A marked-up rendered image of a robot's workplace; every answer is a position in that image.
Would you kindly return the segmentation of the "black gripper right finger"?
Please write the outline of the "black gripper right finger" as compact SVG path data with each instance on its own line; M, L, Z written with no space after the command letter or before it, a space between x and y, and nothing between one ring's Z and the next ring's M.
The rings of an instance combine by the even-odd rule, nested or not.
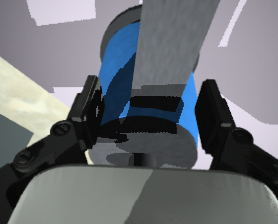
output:
M248 130L236 127L215 79L202 82L194 113L202 150L213 157L209 169L255 178L278 200L278 159L255 145Z

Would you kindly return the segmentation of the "dark grey round disk with central stud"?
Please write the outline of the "dark grey round disk with central stud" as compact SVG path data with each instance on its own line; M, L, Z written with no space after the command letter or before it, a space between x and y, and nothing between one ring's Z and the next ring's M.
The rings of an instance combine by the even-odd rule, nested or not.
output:
M128 9L124 10L123 12L121 12L120 14L118 14L108 25L108 27L103 35L101 45L100 45L101 64L102 64L102 60L103 60L103 56L104 56L107 44L109 43L110 39L114 36L115 32L117 32L118 30L124 28L125 26L135 22L136 20L140 19L141 9L142 9L142 4L130 7ZM200 53L198 55L195 66L192 70L193 74L197 68L197 65L199 62L199 57L200 57Z

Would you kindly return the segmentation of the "blue kettle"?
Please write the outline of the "blue kettle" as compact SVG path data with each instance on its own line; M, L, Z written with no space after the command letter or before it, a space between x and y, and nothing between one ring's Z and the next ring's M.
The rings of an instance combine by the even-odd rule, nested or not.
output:
M106 47L98 76L105 109L88 156L100 165L192 169L198 127L191 72L220 0L142 1L140 19Z

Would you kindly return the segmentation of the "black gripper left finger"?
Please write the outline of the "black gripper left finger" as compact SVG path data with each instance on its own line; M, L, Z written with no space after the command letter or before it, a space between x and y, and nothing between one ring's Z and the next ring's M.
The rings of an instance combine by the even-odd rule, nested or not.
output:
M49 135L0 168L0 224L8 224L21 195L38 173L59 165L88 164L85 152L96 144L104 109L100 78L88 75L66 120L53 124Z

